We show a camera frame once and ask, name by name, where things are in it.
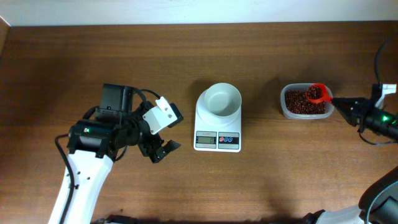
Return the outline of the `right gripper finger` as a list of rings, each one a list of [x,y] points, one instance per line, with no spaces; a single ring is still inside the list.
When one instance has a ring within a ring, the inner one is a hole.
[[[353,113],[350,106],[335,105],[335,108],[348,124],[351,126],[358,125],[357,116]]]
[[[334,106],[353,106],[356,104],[361,104],[363,101],[365,101],[365,98],[333,98],[331,100],[331,103]]]

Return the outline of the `orange measuring scoop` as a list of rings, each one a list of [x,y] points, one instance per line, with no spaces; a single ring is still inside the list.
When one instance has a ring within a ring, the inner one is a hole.
[[[314,83],[305,91],[307,100],[314,104],[331,103],[333,97],[329,95],[328,88],[321,83]]]

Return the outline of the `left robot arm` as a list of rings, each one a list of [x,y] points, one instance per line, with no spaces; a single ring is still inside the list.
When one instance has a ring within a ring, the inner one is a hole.
[[[67,149],[62,149],[59,136],[55,138],[65,173],[50,223],[89,223],[113,164],[130,146],[138,147],[154,164],[180,147],[173,140],[165,142],[159,133],[180,123],[183,115],[163,96],[151,103],[145,93],[145,89],[105,83],[100,104],[64,135]]]

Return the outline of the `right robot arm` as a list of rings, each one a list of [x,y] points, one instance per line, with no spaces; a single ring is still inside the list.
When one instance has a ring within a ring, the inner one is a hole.
[[[331,98],[328,100],[358,133],[368,129],[397,143],[397,115],[377,108],[365,98]],[[320,210],[307,214],[302,223],[379,223],[397,224],[397,168],[373,183],[357,205],[335,212]]]

